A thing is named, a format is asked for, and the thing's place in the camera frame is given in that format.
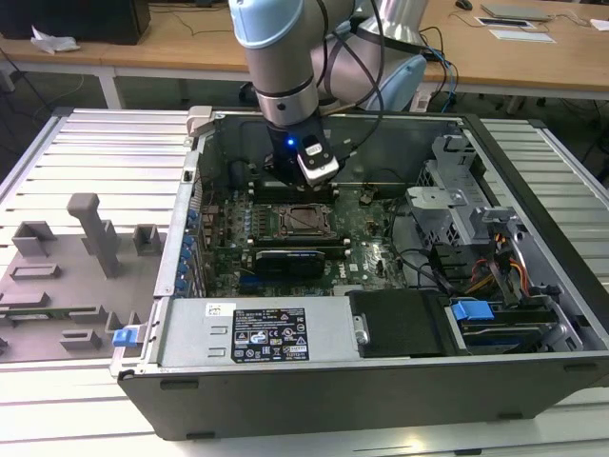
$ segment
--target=label sticker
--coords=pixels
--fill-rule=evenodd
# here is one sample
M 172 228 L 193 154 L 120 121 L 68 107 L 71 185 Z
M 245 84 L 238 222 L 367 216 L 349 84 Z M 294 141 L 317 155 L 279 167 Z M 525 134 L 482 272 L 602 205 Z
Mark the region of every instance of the label sticker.
M 235 309 L 232 336 L 238 364 L 308 360 L 304 308 Z
M 206 317 L 230 317 L 236 307 L 236 303 L 208 303 Z

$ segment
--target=black box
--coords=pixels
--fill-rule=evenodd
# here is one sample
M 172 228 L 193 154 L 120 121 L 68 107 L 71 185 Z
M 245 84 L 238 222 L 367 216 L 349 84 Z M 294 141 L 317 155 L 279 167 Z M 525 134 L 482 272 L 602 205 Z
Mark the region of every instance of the black box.
M 150 22 L 147 0 L 0 0 L 5 38 L 28 39 L 31 26 L 77 41 L 136 45 Z

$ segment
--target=paper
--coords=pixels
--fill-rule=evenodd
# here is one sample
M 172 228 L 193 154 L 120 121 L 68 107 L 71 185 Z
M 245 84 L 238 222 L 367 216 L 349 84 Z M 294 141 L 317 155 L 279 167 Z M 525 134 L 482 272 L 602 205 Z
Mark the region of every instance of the paper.
M 56 51 L 79 50 L 80 46 L 71 36 L 51 36 L 31 27 L 34 36 L 30 39 L 31 43 L 38 49 L 54 54 Z
M 609 30 L 609 21 L 600 21 L 599 19 L 590 19 L 592 24 L 597 30 L 607 31 Z
M 546 33 L 529 33 L 527 31 L 490 30 L 500 40 L 533 41 L 535 43 L 556 43 Z

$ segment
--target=yellow wire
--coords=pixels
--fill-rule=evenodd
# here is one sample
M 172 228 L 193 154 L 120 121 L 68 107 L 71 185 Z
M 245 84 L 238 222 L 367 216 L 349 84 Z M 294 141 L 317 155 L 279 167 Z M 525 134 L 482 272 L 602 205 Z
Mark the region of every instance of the yellow wire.
M 471 288 L 469 288 L 468 290 L 465 291 L 465 293 L 471 293 L 474 292 L 480 288 L 483 288 L 484 286 L 490 284 L 495 278 L 493 277 L 492 274 L 489 274 L 488 276 L 486 276 L 484 279 L 482 279 L 479 283 L 475 284 L 474 286 L 472 286 Z

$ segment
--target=red wire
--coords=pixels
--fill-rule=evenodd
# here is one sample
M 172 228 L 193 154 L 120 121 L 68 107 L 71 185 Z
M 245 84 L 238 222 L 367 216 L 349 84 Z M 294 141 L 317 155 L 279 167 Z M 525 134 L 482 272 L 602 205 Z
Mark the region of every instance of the red wire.
M 472 279 L 471 279 L 472 283 L 474 282 L 474 277 L 476 276 L 476 267 L 479 264 L 485 264 L 486 262 L 487 262 L 486 259 L 480 259 L 480 260 L 476 261 L 476 263 L 474 264 L 474 267 L 472 267 Z

